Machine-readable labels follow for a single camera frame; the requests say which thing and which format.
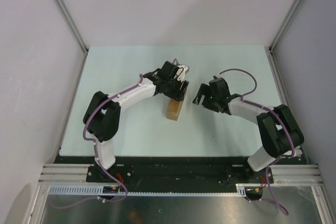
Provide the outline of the brown cardboard express box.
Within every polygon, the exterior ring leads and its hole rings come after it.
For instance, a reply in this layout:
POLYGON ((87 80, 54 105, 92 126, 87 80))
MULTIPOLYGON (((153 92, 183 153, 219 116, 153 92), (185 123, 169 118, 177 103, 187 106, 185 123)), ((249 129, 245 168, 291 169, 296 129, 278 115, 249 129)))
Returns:
POLYGON ((185 92, 183 96, 183 100, 180 102, 175 101, 174 99, 170 99, 167 109, 166 109, 166 118, 168 120, 177 121, 183 106, 183 102, 187 96, 187 92, 185 92))

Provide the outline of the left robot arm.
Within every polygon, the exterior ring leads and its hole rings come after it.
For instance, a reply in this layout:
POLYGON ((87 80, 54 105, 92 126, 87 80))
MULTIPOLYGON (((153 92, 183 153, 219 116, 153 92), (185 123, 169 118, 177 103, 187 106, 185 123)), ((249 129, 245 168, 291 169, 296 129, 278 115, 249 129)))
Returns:
POLYGON ((105 182, 115 178, 116 162, 112 139, 119 129, 123 111, 144 99, 158 94, 176 101, 184 100, 189 82, 185 79, 189 67, 175 59, 166 61, 162 67, 146 74, 140 80, 116 93, 96 92, 83 117, 83 139, 93 142, 95 162, 100 166, 98 176, 105 182))

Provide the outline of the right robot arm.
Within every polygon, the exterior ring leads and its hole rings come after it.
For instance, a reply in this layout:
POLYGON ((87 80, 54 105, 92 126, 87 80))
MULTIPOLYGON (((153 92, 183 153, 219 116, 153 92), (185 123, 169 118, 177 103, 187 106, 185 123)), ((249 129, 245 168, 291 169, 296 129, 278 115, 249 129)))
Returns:
POLYGON ((242 169, 243 179, 254 183, 261 170, 283 157, 294 157, 295 148, 304 143, 304 135, 288 106, 271 107, 243 98, 229 91, 224 78, 214 77, 202 83, 193 100, 194 104, 217 113, 243 118, 258 126, 262 146, 247 159, 242 169))

